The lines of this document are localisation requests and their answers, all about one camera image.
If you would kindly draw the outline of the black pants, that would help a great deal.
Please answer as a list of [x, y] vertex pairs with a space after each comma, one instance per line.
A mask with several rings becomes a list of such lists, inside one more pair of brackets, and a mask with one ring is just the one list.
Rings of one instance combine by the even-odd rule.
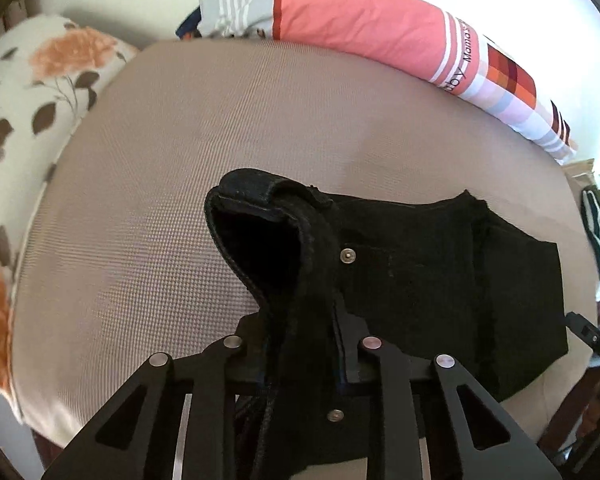
[[457, 359], [501, 406], [567, 352], [557, 246], [469, 193], [407, 205], [237, 169], [204, 214], [263, 324], [264, 390], [236, 445], [242, 478], [367, 463], [365, 412], [338, 391], [338, 308], [408, 356]]

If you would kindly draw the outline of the striped olive folded garment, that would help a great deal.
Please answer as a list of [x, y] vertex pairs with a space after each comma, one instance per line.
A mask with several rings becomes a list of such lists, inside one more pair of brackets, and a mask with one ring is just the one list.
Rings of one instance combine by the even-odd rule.
[[594, 250], [600, 279], [600, 188], [596, 185], [588, 185], [582, 190], [580, 214], [586, 236]]

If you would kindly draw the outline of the beige mattress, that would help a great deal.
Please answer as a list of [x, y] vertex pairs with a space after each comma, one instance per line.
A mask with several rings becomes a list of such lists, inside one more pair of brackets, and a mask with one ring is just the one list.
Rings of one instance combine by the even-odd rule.
[[469, 192], [556, 243], [566, 309], [596, 319], [595, 261], [564, 170], [497, 119], [353, 55], [160, 42], [76, 129], [20, 258], [12, 380], [34, 431], [67, 445], [151, 353], [189, 356], [253, 311], [204, 221], [204, 196], [242, 167], [407, 204]]

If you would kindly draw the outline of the long patchwork bolster pillow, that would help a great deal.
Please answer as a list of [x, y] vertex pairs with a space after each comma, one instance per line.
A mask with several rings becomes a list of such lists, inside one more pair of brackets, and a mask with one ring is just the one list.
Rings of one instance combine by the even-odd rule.
[[362, 56], [481, 108], [563, 164], [571, 128], [490, 39], [422, 0], [198, 0], [178, 39], [250, 38]]

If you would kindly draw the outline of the floral pillow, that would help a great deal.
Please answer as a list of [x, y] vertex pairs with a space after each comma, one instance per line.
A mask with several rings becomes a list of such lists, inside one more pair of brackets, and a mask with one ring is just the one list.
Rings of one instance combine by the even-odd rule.
[[12, 302], [32, 219], [60, 153], [137, 53], [60, 15], [27, 18], [0, 36], [0, 395], [12, 410]]

